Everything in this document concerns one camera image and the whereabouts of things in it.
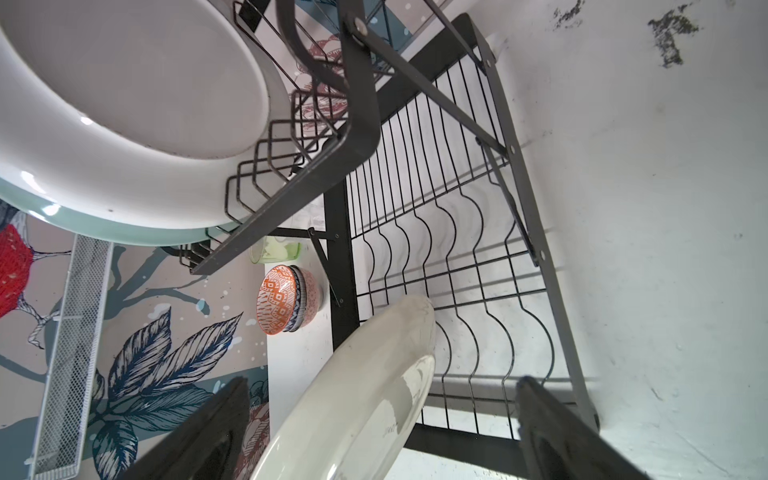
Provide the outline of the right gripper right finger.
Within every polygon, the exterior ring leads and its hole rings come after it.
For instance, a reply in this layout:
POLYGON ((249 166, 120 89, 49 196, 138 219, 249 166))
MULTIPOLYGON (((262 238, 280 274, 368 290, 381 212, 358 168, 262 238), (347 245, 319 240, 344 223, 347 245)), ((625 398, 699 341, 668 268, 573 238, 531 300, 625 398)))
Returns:
POLYGON ((521 449, 531 479, 646 479, 530 376, 516 385, 521 449))

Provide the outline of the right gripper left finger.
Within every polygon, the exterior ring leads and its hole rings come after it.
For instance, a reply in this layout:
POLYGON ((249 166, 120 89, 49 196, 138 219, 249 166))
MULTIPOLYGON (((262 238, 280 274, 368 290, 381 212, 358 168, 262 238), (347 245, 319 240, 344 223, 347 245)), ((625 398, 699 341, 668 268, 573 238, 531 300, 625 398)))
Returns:
POLYGON ((236 377, 119 477, 232 479, 249 412, 247 380, 236 377))

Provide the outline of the white plate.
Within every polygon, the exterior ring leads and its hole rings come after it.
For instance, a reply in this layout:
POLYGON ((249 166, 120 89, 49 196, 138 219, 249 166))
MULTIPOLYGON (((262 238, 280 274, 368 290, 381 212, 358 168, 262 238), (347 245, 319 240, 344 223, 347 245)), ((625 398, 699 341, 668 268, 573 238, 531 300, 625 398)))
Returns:
POLYGON ((423 295, 368 319, 308 386, 253 478, 385 478, 431 389, 435 343, 434 308, 423 295))
POLYGON ((1 194, 128 226, 242 219, 295 158, 282 75, 231 1, 5 1, 1 194))

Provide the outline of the red patterned bowl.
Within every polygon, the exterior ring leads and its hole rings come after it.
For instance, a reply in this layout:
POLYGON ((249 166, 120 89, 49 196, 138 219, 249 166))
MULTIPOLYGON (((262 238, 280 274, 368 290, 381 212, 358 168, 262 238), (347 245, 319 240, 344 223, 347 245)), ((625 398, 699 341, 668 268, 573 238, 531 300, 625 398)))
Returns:
POLYGON ((314 320, 320 310, 323 302, 323 292, 321 285, 309 270, 300 268, 300 272, 304 279, 305 293, 307 297, 305 315, 301 325, 301 327, 304 328, 314 320))

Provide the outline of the black two-tier dish rack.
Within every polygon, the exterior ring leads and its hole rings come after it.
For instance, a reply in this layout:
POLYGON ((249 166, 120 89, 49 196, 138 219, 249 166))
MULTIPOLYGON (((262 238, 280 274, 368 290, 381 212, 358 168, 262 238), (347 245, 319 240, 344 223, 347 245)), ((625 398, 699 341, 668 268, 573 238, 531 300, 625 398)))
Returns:
POLYGON ((498 58, 455 1, 413 36, 391 1, 231 1, 280 69, 296 61, 283 185, 222 237, 176 249, 209 274, 267 235, 308 239, 340 346, 408 294, 431 299, 437 370, 412 450, 529 477, 517 382, 596 433, 498 58))

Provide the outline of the pale green plate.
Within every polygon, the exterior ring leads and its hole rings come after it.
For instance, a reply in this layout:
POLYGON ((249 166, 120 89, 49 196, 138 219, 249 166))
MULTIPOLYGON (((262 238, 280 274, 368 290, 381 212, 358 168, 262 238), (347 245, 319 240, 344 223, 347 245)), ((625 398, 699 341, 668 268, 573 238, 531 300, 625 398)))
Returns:
POLYGON ((133 246, 176 247, 208 240, 208 235, 222 237, 236 224, 230 222, 221 230, 210 227, 198 229, 162 229, 140 227, 105 220, 60 206, 38 197, 5 180, 1 181, 1 229, 14 227, 20 238, 28 243, 27 218, 32 217, 76 234, 133 246))

